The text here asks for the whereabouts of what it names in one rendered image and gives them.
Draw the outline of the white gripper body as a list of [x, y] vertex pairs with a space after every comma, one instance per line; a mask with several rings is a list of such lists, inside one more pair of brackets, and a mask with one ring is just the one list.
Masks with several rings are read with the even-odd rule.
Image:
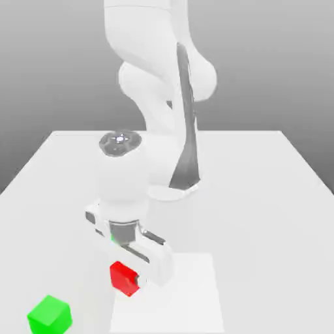
[[174, 274], [174, 258], [168, 242], [150, 231], [136, 231], [128, 245], [110, 241], [111, 258], [137, 272], [139, 277], [158, 286], [166, 285]]

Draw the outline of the small red cube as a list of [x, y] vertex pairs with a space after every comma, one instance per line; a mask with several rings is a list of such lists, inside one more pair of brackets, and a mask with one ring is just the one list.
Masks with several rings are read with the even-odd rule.
[[119, 261], [110, 266], [110, 278], [112, 286], [128, 297], [131, 297], [140, 289], [137, 272]]

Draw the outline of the small green cube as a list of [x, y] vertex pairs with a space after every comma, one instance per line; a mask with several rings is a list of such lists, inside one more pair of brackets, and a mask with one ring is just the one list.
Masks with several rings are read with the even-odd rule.
[[32, 334], [65, 334], [72, 325], [68, 303], [47, 295], [27, 315]]

